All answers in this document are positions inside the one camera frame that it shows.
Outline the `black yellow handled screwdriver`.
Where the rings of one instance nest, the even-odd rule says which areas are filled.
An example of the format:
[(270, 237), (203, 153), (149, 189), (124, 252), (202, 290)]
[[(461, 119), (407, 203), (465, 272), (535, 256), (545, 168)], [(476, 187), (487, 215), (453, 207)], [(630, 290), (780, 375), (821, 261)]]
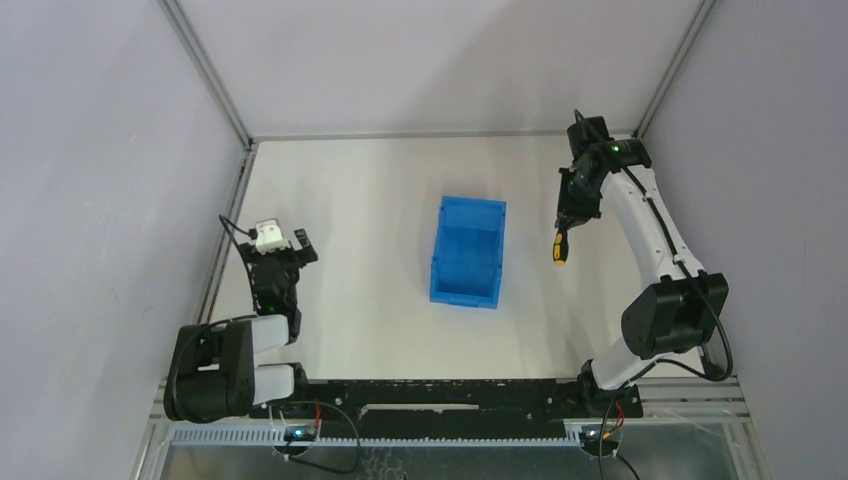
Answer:
[(558, 229), (552, 246), (552, 260), (557, 265), (564, 265), (569, 255), (567, 231)]

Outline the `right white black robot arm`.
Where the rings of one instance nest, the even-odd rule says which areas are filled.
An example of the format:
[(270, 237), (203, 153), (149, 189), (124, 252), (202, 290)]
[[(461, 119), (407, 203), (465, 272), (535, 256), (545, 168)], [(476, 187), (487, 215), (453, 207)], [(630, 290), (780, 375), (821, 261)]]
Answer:
[(576, 399), (584, 412), (605, 415), (637, 380), (659, 364), (692, 372), (676, 355), (703, 349), (714, 337), (725, 364), (707, 354), (695, 376), (710, 382), (728, 379), (734, 359), (720, 313), (729, 294), (721, 273), (710, 273), (689, 249), (661, 197), (653, 162), (637, 138), (614, 139), (603, 117), (575, 112), (567, 130), (573, 162), (561, 175), (552, 259), (567, 260), (568, 234), (612, 208), (631, 252), (642, 291), (623, 311), (620, 337), (584, 363)]

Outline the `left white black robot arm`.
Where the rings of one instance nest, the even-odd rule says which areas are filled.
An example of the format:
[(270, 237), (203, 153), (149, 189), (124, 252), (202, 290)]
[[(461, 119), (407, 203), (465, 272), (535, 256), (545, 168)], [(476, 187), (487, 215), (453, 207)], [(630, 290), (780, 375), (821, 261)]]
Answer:
[(238, 245), (253, 302), (248, 315), (189, 325), (178, 332), (163, 406), (173, 421), (203, 424), (243, 417), (269, 401), (290, 417), (311, 407), (311, 388), (297, 380), (299, 364), (258, 364), (258, 354), (294, 343), (301, 329), (297, 285), (317, 261), (308, 234), (295, 231), (294, 248), (272, 221)]

